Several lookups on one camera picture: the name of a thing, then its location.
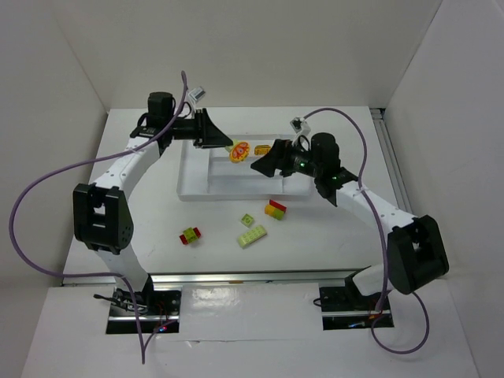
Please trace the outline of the orange printed lego brick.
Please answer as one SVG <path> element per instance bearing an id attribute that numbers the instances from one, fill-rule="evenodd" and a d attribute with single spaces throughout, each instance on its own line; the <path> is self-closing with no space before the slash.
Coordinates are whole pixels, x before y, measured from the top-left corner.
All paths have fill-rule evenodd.
<path id="1" fill-rule="evenodd" d="M 256 145 L 254 148 L 255 156 L 264 156 L 271 150 L 270 145 Z"/>

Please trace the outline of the orange yellow lego piece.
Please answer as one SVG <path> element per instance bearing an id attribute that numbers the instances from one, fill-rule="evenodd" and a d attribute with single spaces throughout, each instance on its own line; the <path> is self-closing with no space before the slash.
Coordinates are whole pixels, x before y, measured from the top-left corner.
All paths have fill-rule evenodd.
<path id="1" fill-rule="evenodd" d="M 236 141 L 232 146 L 227 146 L 226 150 L 229 153 L 231 163 L 240 163 L 246 160 L 250 153 L 250 144 L 245 141 Z"/>

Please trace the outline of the small light green lego brick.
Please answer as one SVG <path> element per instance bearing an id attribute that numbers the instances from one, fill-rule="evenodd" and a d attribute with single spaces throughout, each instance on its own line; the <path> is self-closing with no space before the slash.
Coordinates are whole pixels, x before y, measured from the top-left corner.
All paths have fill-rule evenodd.
<path id="1" fill-rule="evenodd" d="M 254 224 L 254 218 L 253 218 L 250 214 L 245 213 L 245 214 L 242 216 L 242 218 L 241 218 L 240 222 L 241 222 L 244 226 L 246 226 L 246 227 L 250 228 L 250 227 Z"/>

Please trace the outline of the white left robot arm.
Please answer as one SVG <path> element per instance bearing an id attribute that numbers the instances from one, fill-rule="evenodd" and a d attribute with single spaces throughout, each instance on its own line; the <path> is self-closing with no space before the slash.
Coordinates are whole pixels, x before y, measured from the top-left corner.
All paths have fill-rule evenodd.
<path id="1" fill-rule="evenodd" d="M 134 224 L 128 200 L 135 186 L 174 140 L 190 140 L 200 149 L 232 144 L 206 109 L 193 109 L 186 117 L 180 116 L 182 109 L 172 94 L 151 93 L 124 155 L 95 181 L 77 185 L 72 193 L 74 235 L 114 273 L 122 302 L 147 306 L 154 292 L 151 276 L 132 248 Z"/>

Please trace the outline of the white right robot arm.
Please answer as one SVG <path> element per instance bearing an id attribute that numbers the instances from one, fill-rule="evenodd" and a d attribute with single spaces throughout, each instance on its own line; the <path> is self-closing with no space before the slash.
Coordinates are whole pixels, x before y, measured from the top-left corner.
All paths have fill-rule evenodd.
<path id="1" fill-rule="evenodd" d="M 300 142 L 278 139 L 251 168 L 266 177 L 294 173 L 311 177 L 322 198 L 377 230 L 382 263 L 350 277 L 360 296 L 393 290 L 409 295 L 448 273 L 450 265 L 436 220 L 407 213 L 370 191 L 342 166 L 333 135 L 317 133 L 309 149 Z"/>

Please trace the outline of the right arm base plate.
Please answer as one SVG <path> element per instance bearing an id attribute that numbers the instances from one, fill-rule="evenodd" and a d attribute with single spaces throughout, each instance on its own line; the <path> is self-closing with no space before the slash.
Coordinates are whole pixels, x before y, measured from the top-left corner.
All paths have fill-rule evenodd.
<path id="1" fill-rule="evenodd" d="M 321 310 L 325 331 L 371 328 L 393 328 L 391 306 L 386 299 L 380 312 L 376 304 L 380 294 L 351 299 L 345 287 L 320 287 L 313 304 Z"/>

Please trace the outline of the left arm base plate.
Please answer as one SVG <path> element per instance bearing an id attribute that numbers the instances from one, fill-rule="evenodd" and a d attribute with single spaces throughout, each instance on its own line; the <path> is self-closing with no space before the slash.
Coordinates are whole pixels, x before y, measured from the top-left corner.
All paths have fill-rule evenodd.
<path id="1" fill-rule="evenodd" d="M 139 300 L 139 323 L 143 334 L 157 331 L 161 334 L 175 334 L 180 330 L 180 304 L 182 291 L 153 291 L 149 303 Z M 115 290 L 110 302 L 106 325 L 107 335 L 130 335 L 137 332 L 132 302 L 126 293 Z"/>

